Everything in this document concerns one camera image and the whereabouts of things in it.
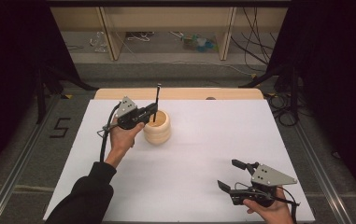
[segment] white paper sheet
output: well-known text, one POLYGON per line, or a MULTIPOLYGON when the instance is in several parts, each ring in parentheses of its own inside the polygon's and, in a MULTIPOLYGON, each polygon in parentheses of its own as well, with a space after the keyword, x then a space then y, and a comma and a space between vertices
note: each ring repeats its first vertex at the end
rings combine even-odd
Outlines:
MULTIPOLYGON (((152 103, 133 100, 138 107, 152 103)), ((99 160, 102 138, 96 132, 117 103, 90 101, 44 218, 99 160)), ((246 206, 233 205, 218 187, 217 180, 232 188, 235 182, 251 186, 248 171, 234 167, 231 160, 258 161, 297 178, 265 100, 163 100, 159 109, 171 119, 171 138, 156 147, 143 132, 138 134, 111 180, 115 194, 105 221, 261 221, 247 214, 246 206)), ((285 188, 301 203, 297 221, 314 221, 300 180, 285 188)))

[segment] metal rail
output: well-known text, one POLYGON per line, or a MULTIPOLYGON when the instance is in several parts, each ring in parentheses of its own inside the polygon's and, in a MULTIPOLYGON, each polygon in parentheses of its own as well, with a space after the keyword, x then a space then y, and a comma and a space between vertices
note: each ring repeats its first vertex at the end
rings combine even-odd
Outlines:
POLYGON ((304 131, 300 121, 297 122, 297 124, 294 127, 295 130, 297 131, 297 134, 300 137, 300 140, 303 143, 306 156, 309 160, 309 164, 312 170, 314 171, 315 177, 317 177, 318 179, 318 183, 320 184, 320 187, 324 195, 326 196, 326 199, 329 202, 330 207, 332 208, 332 211, 335 214, 335 218, 337 219, 338 223, 341 224, 353 223, 349 217, 346 206, 344 205, 343 201, 338 195, 335 186, 333 185, 329 176, 326 174, 322 164, 320 163, 317 154, 315 153, 314 148, 312 147, 310 141, 308 140, 306 136, 306 132, 304 131))
POLYGON ((21 177, 21 174, 23 172, 24 167, 26 166, 27 162, 29 161, 32 152, 36 146, 37 139, 41 135, 41 132, 44 129, 45 124, 47 123, 48 118, 50 117, 50 114, 53 110, 53 108, 56 106, 58 103, 59 95, 53 95, 50 98, 49 102, 49 110, 46 114, 46 116, 43 118, 42 122, 40 124, 37 124, 32 131, 29 140, 27 141, 25 147, 23 148, 23 151, 21 152, 21 155, 17 159, 14 167, 12 168, 11 172, 9 173, 9 176, 2 186, 0 188, 0 216, 3 213, 3 210, 5 209, 8 200, 12 194, 12 191, 14 190, 15 185, 17 184, 18 180, 21 177))

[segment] wooden cup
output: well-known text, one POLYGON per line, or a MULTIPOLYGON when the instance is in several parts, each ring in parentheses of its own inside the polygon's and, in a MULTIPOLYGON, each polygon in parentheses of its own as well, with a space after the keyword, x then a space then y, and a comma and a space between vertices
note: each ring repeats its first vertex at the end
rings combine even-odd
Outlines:
POLYGON ((153 116, 150 122, 143 129, 146 140, 153 145, 160 145, 166 142, 171 136, 171 120, 167 113, 162 110, 157 111, 155 122, 153 116))

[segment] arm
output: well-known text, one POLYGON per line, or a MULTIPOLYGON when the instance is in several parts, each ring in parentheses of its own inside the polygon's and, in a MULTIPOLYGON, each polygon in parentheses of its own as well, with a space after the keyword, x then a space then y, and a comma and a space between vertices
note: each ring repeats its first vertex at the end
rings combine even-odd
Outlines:
MULTIPOLYGON (((277 188, 277 197, 285 199, 283 189, 277 188)), ((267 224, 293 223, 289 207, 285 203, 275 201, 271 206, 263 207, 252 200, 245 199, 244 205, 249 208, 248 214, 252 214, 253 212, 258 213, 267 224)))
POLYGON ((139 123, 132 130, 120 127, 110 130, 111 150, 105 162, 93 164, 90 174, 76 182, 71 193, 54 208, 46 223, 101 223, 114 193, 109 185, 111 178, 144 126, 144 123, 139 123))

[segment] human hand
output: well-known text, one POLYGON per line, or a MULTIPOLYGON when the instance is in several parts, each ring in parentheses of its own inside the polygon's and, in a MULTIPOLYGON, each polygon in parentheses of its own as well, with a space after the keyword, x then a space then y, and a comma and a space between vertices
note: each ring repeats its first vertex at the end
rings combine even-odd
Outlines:
POLYGON ((136 135, 144 127, 145 123, 140 122, 131 130, 124 130, 119 126, 110 129, 111 150, 105 162, 117 168, 128 149, 134 146, 136 135))
MULTIPOLYGON (((277 188, 276 196, 285 199, 285 194, 282 188, 277 188)), ((269 207, 263 207, 253 200, 245 199, 244 205, 248 209, 248 214, 256 212, 267 224, 291 224, 293 223, 289 207, 286 203, 274 201, 269 207)))

